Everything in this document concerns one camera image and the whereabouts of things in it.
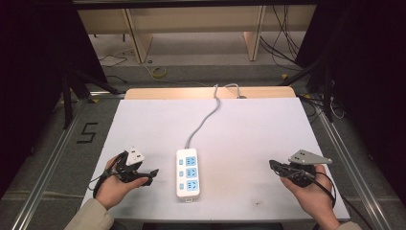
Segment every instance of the white power strip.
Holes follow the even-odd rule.
[[[196,149],[176,152],[176,194],[188,203],[200,194]]]

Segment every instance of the hand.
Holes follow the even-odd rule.
[[[322,174],[326,174],[323,165],[316,165],[316,181],[331,192],[330,181]],[[295,185],[288,178],[281,177],[283,185],[298,199],[302,209],[311,215],[323,229],[336,229],[340,223],[332,211],[331,198],[312,183],[304,188]]]
[[[116,157],[110,159],[105,167],[108,168]],[[106,210],[109,210],[119,204],[129,191],[140,187],[147,181],[147,177],[142,177],[129,183],[123,183],[117,176],[111,175],[101,184],[96,194],[96,200],[98,200]]]

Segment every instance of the white table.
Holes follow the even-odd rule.
[[[191,142],[198,153],[200,197],[193,203],[177,198],[175,153],[214,107],[214,99],[121,101],[93,178],[108,159],[131,146],[146,157],[139,172],[160,171],[150,187],[130,192],[112,208],[114,217],[152,222],[311,219],[268,163],[288,163],[300,149],[322,154],[296,98],[221,99],[219,110]],[[87,191],[83,203],[91,196]],[[350,218],[340,196],[334,212],[338,219]]]

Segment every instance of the gray floor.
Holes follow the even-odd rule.
[[[264,36],[269,39],[274,37],[273,34]],[[292,76],[295,73],[295,71],[275,65],[269,54],[262,49],[259,50],[257,61],[249,61],[241,34],[158,34],[153,39],[147,57],[147,60],[151,60],[152,63],[147,63],[146,66],[137,64],[131,51],[124,51],[131,48],[131,44],[128,41],[121,42],[121,36],[90,37],[100,58],[115,54],[127,57],[127,61],[120,65],[103,67],[107,76],[114,75],[127,81],[124,83],[115,77],[108,78],[111,85],[122,90],[132,87],[201,86],[199,83],[207,85],[219,83],[221,85],[236,82],[240,86],[275,85],[281,82],[282,74]],[[297,33],[298,43],[300,43],[301,37],[303,34]],[[280,44],[279,48],[288,54],[284,44]],[[101,64],[112,65],[117,61],[120,60],[112,58],[102,61]],[[277,62],[288,64],[282,59],[277,59]],[[150,77],[146,68],[154,67],[167,68],[168,74],[162,79],[165,81],[156,81]],[[305,93],[305,83],[306,79],[300,80],[293,84],[293,88],[297,93]],[[88,87],[91,91],[101,91],[94,85],[88,85]],[[28,229],[63,229],[82,202],[120,101],[119,98],[105,98],[104,96],[92,99],[94,100],[86,104],[79,116],[78,124],[46,186]],[[304,103],[304,109],[309,115],[313,113],[313,107],[308,103]],[[308,120],[313,122],[311,125],[322,152],[334,161],[330,170],[338,189],[367,218],[368,222],[372,223],[372,219],[320,119],[323,115],[319,117],[317,115],[316,113],[309,116]],[[48,125],[38,134],[40,138],[34,146],[34,155],[27,158],[0,202],[2,217],[0,229],[10,229],[13,225],[30,191],[40,177],[42,169],[57,146],[63,132],[63,122],[63,104],[59,103],[56,105],[55,112],[50,116]],[[89,123],[96,125],[90,125],[86,130],[95,132],[96,135],[91,143],[81,144],[79,141],[90,140],[89,136],[81,135],[85,124]],[[405,206],[368,157],[368,152],[360,141],[351,120],[335,118],[334,125],[393,229],[406,229]],[[363,229],[367,229],[360,217],[352,210],[350,213],[353,221],[358,222]],[[128,229],[141,229],[142,227],[140,222],[128,220],[124,223]],[[314,222],[285,222],[283,227],[284,229],[311,229],[313,225]]]

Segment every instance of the wire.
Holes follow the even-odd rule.
[[[107,77],[107,78],[116,78],[116,79],[121,80],[121,81],[124,82],[124,83],[128,83],[128,81],[126,81],[126,80],[120,78],[120,77],[117,76],[117,75],[108,75],[108,76],[106,76],[106,77]]]
[[[293,39],[290,37],[290,34],[287,32],[288,31],[288,28],[287,28],[287,25],[288,25],[288,22],[287,22],[287,19],[288,19],[288,17],[287,17],[287,15],[288,15],[288,7],[285,5],[284,8],[283,8],[283,22],[282,23],[281,23],[280,18],[278,17],[277,11],[275,10],[275,6],[272,6],[272,8],[274,10],[274,13],[275,13],[277,19],[278,19],[278,23],[279,23],[279,25],[281,27],[280,34],[283,33],[284,36],[286,37],[286,42],[287,42],[287,46],[288,46],[289,51],[290,51],[290,55],[293,58],[295,58],[295,56],[297,55],[297,52],[296,52],[295,47],[292,46],[292,43],[294,43],[294,42],[293,42]]]
[[[152,77],[152,79],[154,81],[160,81],[160,82],[168,82],[168,83],[179,83],[179,84],[192,84],[192,83],[196,83],[196,84],[200,84],[206,87],[210,87],[207,84],[201,83],[201,82],[197,82],[197,81],[173,81],[173,80],[158,80],[156,79],[153,74],[151,73],[151,71],[147,68],[147,66],[145,64],[143,64],[144,67],[146,67],[147,71],[149,72],[149,76]]]
[[[87,186],[87,189],[90,190],[90,191],[93,191],[94,189],[90,188],[90,184],[93,183],[93,182],[95,182],[95,181],[96,181],[97,179],[99,179],[100,177],[101,177],[101,175],[99,175],[99,176],[96,177],[95,179],[92,179],[92,180],[89,182],[89,185]]]
[[[290,166],[287,165],[274,165],[271,168],[274,173],[280,177],[294,177],[297,174],[302,174],[303,170],[298,170],[298,169],[294,169]]]
[[[123,54],[124,54],[125,51],[132,51],[131,53],[134,53],[134,48],[130,48],[130,49],[126,49],[126,50],[119,51],[119,52],[117,52],[116,54],[114,54],[113,56],[116,56],[116,55],[119,54],[119,53],[123,53]]]
[[[316,180],[316,182],[317,183],[315,183],[317,186],[322,186],[321,187],[321,189],[322,190],[324,190],[327,194],[328,194],[328,196],[331,198],[331,200],[332,200],[332,207],[334,208],[334,206],[335,206],[335,201],[337,200],[337,191],[335,190],[335,186],[334,186],[334,183],[332,182],[332,180],[331,180],[331,178],[328,176],[328,175],[326,175],[325,173],[322,173],[322,172],[316,172],[316,174],[321,174],[321,175],[323,175],[323,176],[325,176],[327,179],[328,179],[328,181],[330,182],[330,184],[331,184],[331,186],[332,186],[332,189],[333,189],[333,191],[334,191],[334,195],[332,195],[332,193],[331,192],[329,192],[323,185],[321,185],[319,182],[317,182]]]
[[[199,127],[191,134],[191,136],[189,136],[188,141],[186,142],[186,145],[185,145],[185,149],[188,149],[188,148],[190,147],[190,145],[191,145],[191,140],[192,140],[192,137],[194,136],[194,134],[196,134],[196,132],[197,132],[200,128],[203,127],[203,124],[206,122],[206,120],[207,120],[210,116],[212,116],[212,115],[220,108],[221,101],[220,101],[220,99],[217,97],[217,87],[218,87],[218,84],[215,85],[214,87],[215,87],[214,98],[215,98],[215,101],[217,102],[217,106],[215,107],[215,109],[214,109],[211,113],[209,113],[209,114],[203,119],[203,121],[200,123]]]
[[[229,84],[226,84],[226,85],[224,85],[224,87],[230,87],[230,86],[235,86],[236,88],[237,88],[237,98],[239,99],[239,97],[241,96],[241,94],[239,93],[239,86],[238,86],[238,84],[236,84],[236,83],[229,83]]]
[[[123,60],[120,61],[120,62],[117,62],[117,63],[115,63],[115,64],[113,64],[113,65],[104,65],[105,67],[113,67],[113,66],[116,66],[116,65],[118,65],[118,64],[121,64],[121,63],[123,63],[123,62],[125,62],[125,61],[127,60],[127,57],[117,57],[117,56],[112,56],[112,55],[105,56],[105,57],[103,57],[103,58],[101,58],[101,59],[99,59],[99,60],[104,60],[104,59],[107,58],[107,57],[120,58],[120,59],[123,59]]]
[[[324,112],[324,110],[320,111],[317,116],[310,122],[310,124],[313,124],[314,121],[316,121],[316,119],[320,116],[320,114],[322,114],[322,112]]]
[[[93,190],[90,189],[89,186],[87,186],[87,188],[89,190],[93,191],[93,198],[96,198],[96,195],[98,194],[99,188],[101,187],[104,180],[106,180],[111,175],[118,174],[118,173],[115,173],[115,172],[112,173],[113,167],[114,167],[114,165],[116,165],[117,162],[119,162],[123,158],[123,156],[125,154],[126,154],[126,151],[124,151],[124,152],[120,153],[119,155],[117,155],[116,158],[114,158],[113,162],[111,162],[110,166],[108,166],[107,169],[105,169],[103,171],[103,173],[98,178],[93,179],[93,180],[90,181],[90,183],[92,183],[93,181],[98,179],[98,182],[96,183],[96,186],[95,186],[95,188]]]
[[[301,70],[299,70],[299,69],[289,68],[289,67],[286,67],[286,66],[283,66],[283,65],[280,65],[279,63],[277,63],[276,60],[275,60],[275,58],[274,58],[274,56],[276,56],[276,57],[278,57],[278,58],[284,58],[284,59],[289,60],[290,62],[296,64],[293,59],[291,59],[291,58],[289,58],[288,56],[284,55],[282,52],[280,52],[280,51],[278,51],[277,49],[275,49],[275,47],[273,47],[273,46],[271,46],[269,43],[267,43],[267,42],[265,41],[265,39],[264,39],[262,36],[260,36],[259,38],[260,38],[260,41],[259,41],[260,45],[263,47],[263,49],[265,49],[269,54],[272,55],[272,59],[274,60],[274,62],[275,62],[276,65],[278,65],[278,66],[280,66],[280,67],[282,67],[282,68],[288,69],[288,70],[301,71]]]
[[[334,114],[334,116],[335,116],[336,118],[338,118],[338,119],[343,119],[344,116],[346,115],[346,112],[343,111],[343,114],[342,114],[341,116],[338,116],[338,115],[335,113],[334,108],[332,107],[332,101],[334,101],[334,98],[333,98],[333,97],[331,97],[331,100],[330,100],[330,108],[331,108],[332,114]]]
[[[312,116],[314,116],[314,115],[316,115],[316,107],[315,107],[315,105],[312,103],[312,102],[310,102],[310,101],[307,101],[307,100],[304,100],[304,101],[302,101],[303,103],[306,103],[306,104],[310,104],[311,105],[311,107],[313,108],[313,112],[311,113],[311,114],[305,114],[307,117],[312,117]]]
[[[372,226],[367,222],[367,219],[342,195],[340,194],[341,198],[343,198],[344,202],[346,202],[349,207],[351,207],[351,209],[358,215],[358,217],[360,217],[365,224],[367,224],[367,226],[372,230]]]

